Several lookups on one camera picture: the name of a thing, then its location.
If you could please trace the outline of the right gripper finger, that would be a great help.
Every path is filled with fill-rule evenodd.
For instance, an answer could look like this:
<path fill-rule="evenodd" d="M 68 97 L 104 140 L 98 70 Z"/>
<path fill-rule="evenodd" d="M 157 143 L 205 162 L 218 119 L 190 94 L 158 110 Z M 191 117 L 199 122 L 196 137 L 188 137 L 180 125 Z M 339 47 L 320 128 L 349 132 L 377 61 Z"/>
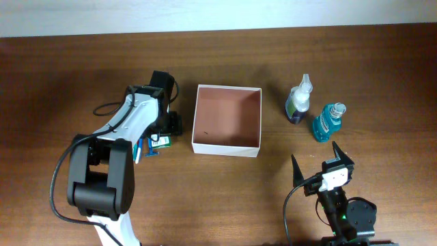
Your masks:
<path fill-rule="evenodd" d="M 303 174 L 293 154 L 291 155 L 291 158 L 293 167 L 293 187 L 298 187 L 305 181 L 305 179 L 303 178 Z"/>
<path fill-rule="evenodd" d="M 336 156 L 335 167 L 345 167 L 348 169 L 348 180 L 352 179 L 354 171 L 354 161 L 337 145 L 335 141 L 332 142 L 333 150 Z"/>

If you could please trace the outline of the green white soap packet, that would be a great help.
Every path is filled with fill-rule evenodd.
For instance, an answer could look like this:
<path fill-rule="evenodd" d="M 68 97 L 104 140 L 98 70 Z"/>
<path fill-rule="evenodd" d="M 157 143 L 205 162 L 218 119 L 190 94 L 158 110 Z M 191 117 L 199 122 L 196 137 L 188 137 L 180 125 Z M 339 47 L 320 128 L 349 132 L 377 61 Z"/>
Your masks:
<path fill-rule="evenodd" d="M 151 141 L 151 147 L 153 149 L 171 147 L 171 138 L 170 138 L 170 136 L 160 137 L 158 141 Z"/>

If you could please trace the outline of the blue white toothbrush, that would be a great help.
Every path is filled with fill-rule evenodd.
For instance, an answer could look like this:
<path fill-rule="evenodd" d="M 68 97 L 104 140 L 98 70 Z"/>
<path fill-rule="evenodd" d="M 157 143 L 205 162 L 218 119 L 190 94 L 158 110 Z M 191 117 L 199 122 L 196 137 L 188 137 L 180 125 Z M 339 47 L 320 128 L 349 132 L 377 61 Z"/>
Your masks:
<path fill-rule="evenodd" d="M 143 140 L 142 140 L 142 138 L 140 138 L 140 139 L 137 141 L 137 146 L 138 146 L 138 148 L 137 148 L 137 155 L 136 155 L 136 157 L 134 157 L 135 164 L 138 164 L 138 163 L 139 163 L 139 160 L 140 160 L 140 158 L 141 158 L 141 149 L 142 149 L 142 145 L 143 145 Z"/>

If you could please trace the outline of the red green toothpaste tube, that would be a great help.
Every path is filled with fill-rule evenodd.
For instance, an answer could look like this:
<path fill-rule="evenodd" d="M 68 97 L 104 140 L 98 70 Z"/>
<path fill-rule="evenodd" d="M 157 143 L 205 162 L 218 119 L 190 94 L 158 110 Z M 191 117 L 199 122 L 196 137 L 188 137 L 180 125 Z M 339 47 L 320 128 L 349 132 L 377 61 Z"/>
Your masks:
<path fill-rule="evenodd" d="M 133 157 L 136 157 L 136 155 L 137 155 L 137 148 L 138 148 L 138 146 L 137 146 L 137 143 L 133 146 L 133 149 L 132 149 L 132 156 Z"/>

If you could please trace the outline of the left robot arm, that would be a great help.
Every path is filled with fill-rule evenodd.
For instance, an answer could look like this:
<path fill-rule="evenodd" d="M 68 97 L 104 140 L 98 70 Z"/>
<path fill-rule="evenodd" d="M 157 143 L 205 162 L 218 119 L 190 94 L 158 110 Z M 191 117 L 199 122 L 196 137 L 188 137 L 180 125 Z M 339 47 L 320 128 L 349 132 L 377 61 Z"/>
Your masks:
<path fill-rule="evenodd" d="M 70 146 L 67 201 L 103 245 L 140 245 L 128 210 L 135 192 L 134 145 L 182 134 L 180 115 L 170 110 L 178 85 L 168 72 L 153 71 L 147 85 L 127 87 L 120 108 L 93 134 Z"/>

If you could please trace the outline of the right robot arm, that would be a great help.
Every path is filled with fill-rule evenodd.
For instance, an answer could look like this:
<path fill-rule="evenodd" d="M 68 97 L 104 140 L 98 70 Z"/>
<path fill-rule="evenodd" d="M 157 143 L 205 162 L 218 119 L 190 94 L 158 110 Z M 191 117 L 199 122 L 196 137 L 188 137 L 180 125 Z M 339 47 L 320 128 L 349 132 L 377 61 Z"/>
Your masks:
<path fill-rule="evenodd" d="M 377 206 L 362 197 L 346 197 L 343 186 L 352 179 L 354 161 L 335 142 L 332 145 L 335 157 L 324 161 L 322 171 L 307 179 L 291 156 L 293 189 L 284 201 L 283 216 L 291 195 L 302 187 L 305 196 L 317 195 L 316 204 L 322 206 L 333 233 L 323 237 L 321 245 L 369 245 L 369 239 L 375 236 Z"/>

